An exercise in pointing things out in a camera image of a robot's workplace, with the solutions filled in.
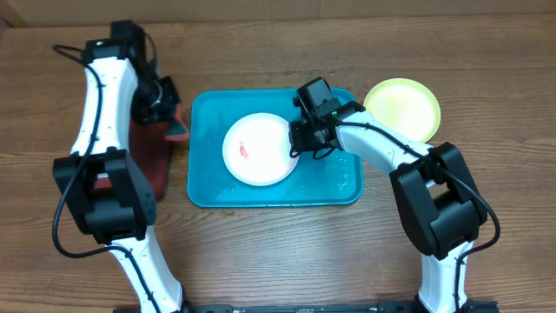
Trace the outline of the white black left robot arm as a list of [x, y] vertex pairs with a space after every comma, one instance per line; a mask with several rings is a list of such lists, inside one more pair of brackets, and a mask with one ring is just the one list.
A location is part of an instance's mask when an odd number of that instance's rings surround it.
[[189, 137], [181, 99], [157, 68], [152, 37], [130, 20], [106, 38], [55, 51], [83, 66], [87, 91], [70, 154], [53, 163], [59, 209], [119, 262], [142, 312], [189, 312], [182, 285], [156, 240], [156, 204], [169, 179], [172, 145]]

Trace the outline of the yellow plate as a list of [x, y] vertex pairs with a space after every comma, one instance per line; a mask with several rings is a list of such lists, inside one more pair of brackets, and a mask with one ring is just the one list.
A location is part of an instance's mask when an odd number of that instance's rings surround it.
[[433, 92], [408, 78], [376, 84], [363, 105], [375, 119], [413, 141], [427, 143], [440, 127], [440, 105]]

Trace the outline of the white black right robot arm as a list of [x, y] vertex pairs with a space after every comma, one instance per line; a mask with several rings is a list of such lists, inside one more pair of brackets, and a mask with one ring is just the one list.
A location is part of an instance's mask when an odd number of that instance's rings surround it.
[[493, 211], [477, 190], [459, 149], [432, 147], [389, 129], [355, 101], [341, 103], [322, 78], [294, 98], [301, 118], [289, 125], [291, 157], [315, 160], [335, 150], [369, 162], [388, 176], [400, 222], [421, 253], [422, 282], [412, 309], [424, 312], [494, 312], [465, 292], [467, 259], [478, 247], [480, 226]]

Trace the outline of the pink plate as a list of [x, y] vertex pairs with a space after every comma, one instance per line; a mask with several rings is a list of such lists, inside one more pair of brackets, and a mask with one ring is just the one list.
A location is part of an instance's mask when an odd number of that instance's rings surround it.
[[270, 113], [254, 113], [236, 121], [226, 133], [222, 157], [233, 177], [263, 187], [279, 183], [295, 169], [290, 156], [289, 124]]

